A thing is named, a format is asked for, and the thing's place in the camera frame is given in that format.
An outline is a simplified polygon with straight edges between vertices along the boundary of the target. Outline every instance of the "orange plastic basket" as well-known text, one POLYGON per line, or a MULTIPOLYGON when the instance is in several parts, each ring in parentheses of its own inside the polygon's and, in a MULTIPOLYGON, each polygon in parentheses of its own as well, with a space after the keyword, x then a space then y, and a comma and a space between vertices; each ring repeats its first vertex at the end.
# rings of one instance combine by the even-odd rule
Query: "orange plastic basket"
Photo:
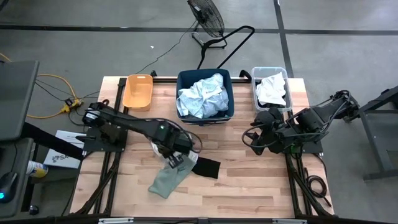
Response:
POLYGON ((124 89, 123 105, 133 111, 149 110, 153 86, 154 81, 150 75, 128 76, 124 89))

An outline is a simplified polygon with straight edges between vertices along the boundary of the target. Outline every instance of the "fan grille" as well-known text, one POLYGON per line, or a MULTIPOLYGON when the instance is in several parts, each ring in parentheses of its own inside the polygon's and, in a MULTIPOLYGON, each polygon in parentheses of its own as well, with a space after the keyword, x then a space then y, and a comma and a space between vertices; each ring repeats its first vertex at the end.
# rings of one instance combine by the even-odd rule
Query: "fan grille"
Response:
POLYGON ((188 0, 188 4, 202 28, 212 37, 222 37, 224 21, 211 0, 188 0))

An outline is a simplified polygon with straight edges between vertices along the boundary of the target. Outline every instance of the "gray-green cloth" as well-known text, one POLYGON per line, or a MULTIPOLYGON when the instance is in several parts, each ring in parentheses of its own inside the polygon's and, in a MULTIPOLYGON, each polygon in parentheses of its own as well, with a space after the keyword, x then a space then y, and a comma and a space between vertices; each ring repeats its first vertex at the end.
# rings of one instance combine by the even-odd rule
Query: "gray-green cloth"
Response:
POLYGON ((172 169, 168 164, 156 175, 154 183, 148 188, 149 192, 168 198, 173 190, 183 181, 195 166, 187 156, 184 161, 172 169))

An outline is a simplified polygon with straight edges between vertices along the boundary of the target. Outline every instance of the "crumpled fabric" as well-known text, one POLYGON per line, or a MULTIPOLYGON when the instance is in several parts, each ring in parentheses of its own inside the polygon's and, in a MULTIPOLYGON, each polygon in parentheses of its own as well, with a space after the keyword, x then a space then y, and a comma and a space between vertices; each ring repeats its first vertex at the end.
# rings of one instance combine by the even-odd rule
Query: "crumpled fabric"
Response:
POLYGON ((189 89, 179 90, 178 95, 177 110, 181 116, 202 119, 228 110, 228 94, 219 73, 194 83, 189 89))
POLYGON ((261 83, 256 86, 256 95, 261 105, 273 103, 286 106, 283 96, 286 95, 285 80, 282 72, 263 78, 261 83))

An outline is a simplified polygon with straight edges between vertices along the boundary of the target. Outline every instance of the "computer mouse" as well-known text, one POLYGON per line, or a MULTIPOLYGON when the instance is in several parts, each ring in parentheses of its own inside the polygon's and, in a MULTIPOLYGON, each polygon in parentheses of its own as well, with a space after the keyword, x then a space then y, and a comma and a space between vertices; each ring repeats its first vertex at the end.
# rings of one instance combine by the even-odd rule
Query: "computer mouse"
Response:
POLYGON ((13 200, 17 189, 17 173, 8 172, 0 178, 0 203, 13 200))

